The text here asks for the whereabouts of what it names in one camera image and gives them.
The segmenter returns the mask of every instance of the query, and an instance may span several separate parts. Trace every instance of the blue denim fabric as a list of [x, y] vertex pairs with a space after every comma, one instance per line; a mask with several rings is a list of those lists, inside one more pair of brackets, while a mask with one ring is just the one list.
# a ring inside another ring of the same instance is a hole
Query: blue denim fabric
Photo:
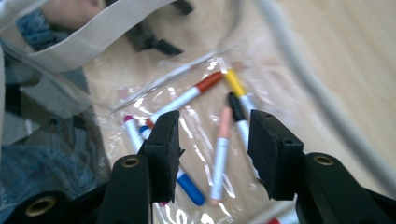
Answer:
[[59, 190], [69, 199], [96, 188], [95, 173], [61, 150], [9, 146], [1, 150], [0, 223], [24, 200], [38, 193]]
[[66, 32], [51, 29], [40, 10], [36, 10], [17, 21], [24, 40], [35, 50], [46, 49], [67, 38]]

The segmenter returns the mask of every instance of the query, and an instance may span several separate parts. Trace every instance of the gray cable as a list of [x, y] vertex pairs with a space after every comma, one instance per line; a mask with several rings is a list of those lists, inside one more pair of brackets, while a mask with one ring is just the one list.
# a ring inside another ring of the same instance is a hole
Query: gray cable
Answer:
[[277, 44], [289, 62], [291, 69], [314, 97], [329, 123], [338, 132], [339, 137], [367, 167], [379, 184], [388, 191], [390, 196], [396, 199], [395, 172], [385, 164], [369, 141], [337, 109], [337, 103], [327, 87], [318, 79], [314, 70], [305, 62], [303, 55], [297, 50], [290, 30], [281, 16], [280, 9], [271, 0], [256, 0], [256, 3], [261, 14], [269, 22]]

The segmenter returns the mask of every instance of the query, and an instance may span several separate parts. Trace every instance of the marker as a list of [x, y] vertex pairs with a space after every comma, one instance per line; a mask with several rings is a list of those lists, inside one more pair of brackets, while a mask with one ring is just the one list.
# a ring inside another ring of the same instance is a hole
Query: marker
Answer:
[[213, 167], [213, 186], [210, 190], [210, 203], [219, 204], [222, 198], [222, 180], [227, 163], [228, 145], [230, 139], [230, 119], [233, 111], [226, 106], [221, 112], [219, 138], [216, 143], [215, 165]]
[[[246, 151], [248, 151], [248, 132], [249, 132], [249, 125], [248, 121], [245, 119], [244, 112], [242, 111], [240, 102], [238, 98], [230, 92], [228, 94], [228, 101], [230, 103], [230, 107], [233, 110], [233, 119], [235, 120], [236, 127], [238, 128], [239, 135], [241, 136], [242, 143]], [[257, 172], [256, 168], [254, 168], [251, 158], [249, 158], [251, 169], [256, 178], [259, 178], [259, 173]]]
[[208, 76], [204, 80], [198, 82], [195, 86], [191, 87], [189, 90], [187, 90], [182, 95], [177, 97], [171, 103], [167, 104], [166, 106], [164, 106], [163, 108], [152, 114], [151, 117], [147, 119], [147, 125], [149, 127], [153, 127], [160, 115], [170, 112], [172, 110], [180, 109], [183, 105], [185, 105], [195, 97], [203, 94], [205, 91], [207, 91], [216, 83], [218, 83], [221, 80], [221, 78], [222, 78], [222, 73], [217, 72]]
[[252, 109], [257, 109], [256, 104], [250, 99], [247, 92], [241, 85], [236, 72], [233, 68], [228, 68], [227, 73], [224, 74], [224, 78], [230, 86], [231, 90], [235, 96], [239, 99], [242, 107], [244, 108], [245, 114], [250, 118], [250, 111]]
[[137, 153], [143, 145], [143, 139], [142, 136], [140, 136], [139, 131], [137, 130], [136, 122], [134, 122], [134, 117], [130, 115], [125, 116], [124, 125], [134, 148], [134, 153]]
[[[151, 129], [149, 128], [149, 126], [144, 125], [140, 128], [139, 132], [142, 134], [142, 137], [144, 139], [148, 139], [151, 133]], [[184, 189], [187, 195], [189, 195], [193, 203], [195, 203], [198, 206], [204, 204], [205, 202], [204, 195], [195, 186], [195, 184], [192, 182], [190, 177], [186, 174], [186, 172], [183, 171], [183, 169], [181, 169], [180, 166], [178, 167], [178, 172], [177, 172], [177, 183]]]
[[300, 223], [295, 210], [290, 210], [280, 217], [274, 217], [268, 224], [295, 224]]

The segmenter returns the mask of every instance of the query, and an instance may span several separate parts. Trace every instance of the skin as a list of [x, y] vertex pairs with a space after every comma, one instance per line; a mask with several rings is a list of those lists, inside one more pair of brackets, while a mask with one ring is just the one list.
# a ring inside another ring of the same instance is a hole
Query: skin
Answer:
[[53, 26], [77, 30], [103, 8], [98, 0], [49, 0], [41, 13]]

